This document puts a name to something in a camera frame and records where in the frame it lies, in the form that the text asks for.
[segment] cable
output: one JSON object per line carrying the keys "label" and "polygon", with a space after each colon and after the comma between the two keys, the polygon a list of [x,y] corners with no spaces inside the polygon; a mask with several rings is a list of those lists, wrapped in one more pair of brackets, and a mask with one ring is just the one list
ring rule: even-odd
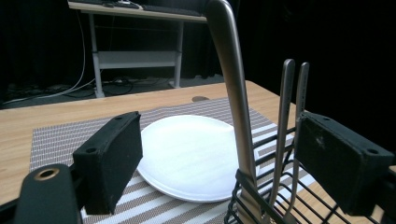
{"label": "cable", "polygon": [[82,56],[83,56],[83,59],[82,59],[81,76],[79,77],[78,82],[72,88],[70,88],[69,90],[62,91],[62,92],[59,92],[59,93],[55,93],[55,94],[48,95],[48,96],[42,96],[42,97],[39,97],[39,98],[48,98],[48,97],[60,96],[60,95],[63,95],[63,94],[70,93],[70,92],[75,90],[75,87],[79,84],[79,82],[84,77],[84,72],[85,72],[85,41],[84,41],[84,32],[82,30],[81,20],[79,19],[79,15],[78,15],[77,11],[76,11],[76,15],[77,15],[77,18],[78,18],[78,25],[79,25],[79,30],[81,31],[81,40],[82,40]]}
{"label": "cable", "polygon": [[[94,78],[93,80],[91,80],[90,82],[87,82],[86,84],[84,84],[84,85],[82,85],[82,86],[80,86],[80,87],[78,87],[78,88],[75,88],[75,89],[74,89],[73,91],[71,91],[71,92],[78,91],[79,89],[82,89],[82,88],[84,88],[84,87],[90,85],[90,84],[93,83],[94,81],[95,81],[95,78]],[[89,95],[85,95],[85,96],[73,96],[73,95],[64,94],[64,96],[75,97],[75,98],[84,98],[84,97],[91,96],[91,95],[93,95],[93,93],[92,93],[92,94],[89,94]]]}
{"label": "cable", "polygon": [[79,30],[81,31],[82,54],[83,54],[82,71],[81,71],[81,76],[79,77],[78,82],[72,88],[70,88],[70,89],[68,89],[66,91],[57,92],[57,93],[54,93],[54,94],[51,94],[51,95],[43,95],[43,96],[34,96],[34,97],[26,97],[26,98],[21,98],[21,99],[14,99],[14,100],[10,100],[10,101],[7,101],[7,102],[3,102],[2,105],[16,103],[16,102],[25,101],[25,100],[50,98],[50,97],[54,97],[54,96],[64,95],[64,94],[70,93],[72,91],[79,90],[80,88],[82,88],[82,87],[84,87],[84,86],[86,86],[86,85],[88,85],[88,84],[90,84],[92,82],[91,81],[91,82],[85,84],[84,86],[82,86],[80,88],[76,88],[76,86],[80,83],[80,81],[84,77],[84,73],[85,73],[85,41],[84,41],[84,32],[82,30],[81,20],[79,19],[79,15],[78,15],[77,11],[76,11],[76,15],[77,15],[77,18],[78,18]]}
{"label": "cable", "polygon": [[[169,79],[170,79],[170,77],[167,78],[166,80],[164,80],[163,82],[160,82],[161,79],[162,79],[162,78],[160,78],[160,77],[154,79],[153,81],[152,81],[152,80],[147,80],[147,79],[138,79],[138,80],[134,81],[133,83],[134,83],[136,86],[139,86],[139,87],[152,87],[152,86],[155,86],[155,85],[161,85],[161,84],[163,84],[163,83],[168,82]],[[141,82],[147,82],[147,81],[152,81],[152,83],[138,84],[139,82],[141,83]]]}
{"label": "cable", "polygon": [[131,82],[131,81],[130,81],[128,78],[126,78],[126,77],[115,78],[113,81],[109,82],[109,83],[106,84],[106,85],[107,85],[107,86],[108,86],[108,85],[115,85],[115,86],[122,86],[122,87],[127,87],[128,85],[130,86],[129,89],[128,89],[128,91],[124,91],[124,92],[121,92],[121,93],[115,93],[115,92],[110,92],[110,91],[104,91],[105,93],[110,94],[110,95],[124,95],[124,94],[129,93],[129,92],[132,90],[132,88],[134,87],[134,83]]}

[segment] dish rack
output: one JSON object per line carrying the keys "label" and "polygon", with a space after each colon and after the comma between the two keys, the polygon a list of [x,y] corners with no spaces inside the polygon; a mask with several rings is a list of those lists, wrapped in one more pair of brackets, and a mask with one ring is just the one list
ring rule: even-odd
{"label": "dish rack", "polygon": [[[304,110],[309,63],[300,68],[294,128],[288,129],[288,120],[295,62],[287,59],[277,133],[260,143],[251,142],[233,9],[226,0],[211,0],[205,15],[230,101],[239,163],[224,223],[378,223],[379,219],[381,223],[396,223],[396,173],[389,169],[396,165],[395,154],[335,120]],[[287,145],[290,133],[294,137]],[[272,141],[276,141],[276,150],[254,161],[254,148]],[[256,176],[257,166],[273,168]],[[313,183],[306,185],[302,176],[311,176]],[[377,205],[384,209],[382,217],[370,217],[377,214],[373,213]]]}
{"label": "dish rack", "polygon": [[[275,141],[276,136],[269,137],[263,140],[264,143],[269,143],[271,141]],[[273,210],[270,211],[273,215],[278,214],[280,217],[283,217],[287,212],[287,209],[290,205],[290,195],[292,189],[290,188],[291,180],[293,179],[293,173],[290,171],[293,166],[294,159],[292,158],[293,154],[293,143],[286,146],[284,162],[283,162],[283,172],[282,179],[279,190],[276,197],[276,203],[273,207]],[[274,162],[275,152],[272,152],[259,160],[256,161],[256,166],[266,165],[268,163]],[[309,173],[304,169],[302,165],[300,165],[300,177],[304,175],[307,176]],[[248,194],[253,195],[255,201],[258,204],[265,204],[268,202],[270,194],[271,194],[271,185],[273,183],[274,169],[270,169],[269,171],[257,176],[257,190],[247,188],[248,182],[247,178],[240,172],[237,171],[236,174],[236,184],[233,189],[233,196],[228,205],[227,214],[224,217],[224,223],[235,224],[235,223],[243,223],[241,219],[238,217],[238,209],[237,205],[241,205],[240,207],[246,209],[247,207],[241,202],[238,198],[242,186],[247,189]],[[292,207],[292,213],[296,219],[296,223],[379,223],[373,217],[351,217],[346,216],[342,211],[340,211],[338,205],[330,198],[322,199],[320,198],[316,192],[318,189],[321,189],[320,186],[310,186],[303,183],[303,181],[298,181],[298,189],[299,193],[296,197],[295,205]],[[283,223],[282,221],[276,222],[273,218],[271,218],[271,223]]]}

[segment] floor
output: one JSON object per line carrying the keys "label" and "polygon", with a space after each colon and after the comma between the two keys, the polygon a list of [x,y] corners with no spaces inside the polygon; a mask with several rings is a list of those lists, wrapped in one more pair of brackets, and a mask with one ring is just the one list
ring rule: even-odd
{"label": "floor", "polygon": [[[123,94],[133,94],[147,91],[170,90],[172,87],[169,81],[172,78],[163,77],[145,77],[143,79],[114,79],[112,81],[103,82],[103,91],[105,96],[115,96]],[[194,78],[182,78],[180,87],[200,86],[213,83],[224,82],[221,75],[211,77],[196,76]],[[8,100],[0,105],[0,109],[18,108],[32,105],[48,105],[71,101],[79,101],[96,98],[94,94],[94,82],[81,86],[79,89],[70,91],[71,86],[56,85],[45,91],[38,90],[35,87],[28,89],[18,89],[9,87]]]}

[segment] wooden table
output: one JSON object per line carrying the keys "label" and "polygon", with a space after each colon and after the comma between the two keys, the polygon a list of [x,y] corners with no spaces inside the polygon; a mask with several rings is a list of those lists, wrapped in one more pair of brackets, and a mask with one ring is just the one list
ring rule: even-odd
{"label": "wooden table", "polygon": [[[183,105],[195,96],[218,99],[227,96],[224,83],[153,91],[123,96],[38,105],[0,110],[0,204],[19,197],[21,182],[29,172],[33,130],[88,119],[117,116],[131,111],[150,110],[160,106]],[[251,108],[277,123],[279,97],[247,81],[247,98]],[[294,105],[290,108],[289,126],[294,126]],[[329,198],[316,183],[314,188],[323,199]]]}

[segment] metal rod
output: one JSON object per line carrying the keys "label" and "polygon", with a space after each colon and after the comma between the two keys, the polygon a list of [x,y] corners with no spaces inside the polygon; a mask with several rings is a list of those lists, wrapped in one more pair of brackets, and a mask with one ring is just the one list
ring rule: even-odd
{"label": "metal rod", "polygon": [[180,88],[180,72],[181,72],[181,58],[183,54],[183,32],[184,32],[184,22],[179,21],[177,24],[177,49],[175,55],[175,73],[174,73],[174,88]]}
{"label": "metal rod", "polygon": [[[273,206],[276,201],[276,195],[279,189],[280,177],[282,175],[283,155],[285,153],[291,94],[293,90],[294,66],[295,66],[295,62],[293,59],[287,59],[283,63],[279,115],[278,115],[278,125],[277,125],[278,138],[276,140],[274,179],[273,179],[273,186],[269,201],[269,204],[271,206]],[[269,223],[269,216],[264,215],[264,223]]]}
{"label": "metal rod", "polygon": [[[238,155],[239,171],[246,177],[249,185],[257,188],[256,167],[253,155],[248,97],[244,68],[242,64],[239,37],[233,10],[225,0],[211,0],[206,7],[206,19],[210,33],[219,55],[224,81],[233,116],[233,127]],[[257,220],[262,220],[258,202],[242,188],[241,201]],[[244,223],[253,223],[253,219],[238,207],[239,217]]]}
{"label": "metal rod", "polygon": [[[306,96],[306,86],[308,83],[308,71],[309,63],[303,63],[300,67],[300,74],[297,84],[297,99],[296,99],[296,117],[295,117],[295,127],[297,127],[301,113],[305,109],[305,96]],[[297,138],[294,138],[294,145],[297,146]],[[296,196],[297,196],[297,185],[298,176],[300,172],[300,162],[294,158],[293,160],[293,180],[291,182],[291,195],[290,195],[290,205],[285,213],[285,217],[290,217],[291,210],[294,206]]]}
{"label": "metal rod", "polygon": [[92,40],[92,58],[93,58],[93,70],[95,73],[95,83],[96,83],[96,98],[103,98],[105,94],[103,93],[102,89],[102,78],[101,72],[99,69],[99,56],[98,56],[98,49],[96,47],[96,34],[95,34],[95,24],[93,20],[93,14],[88,14],[90,19],[90,30],[91,30],[91,40]]}

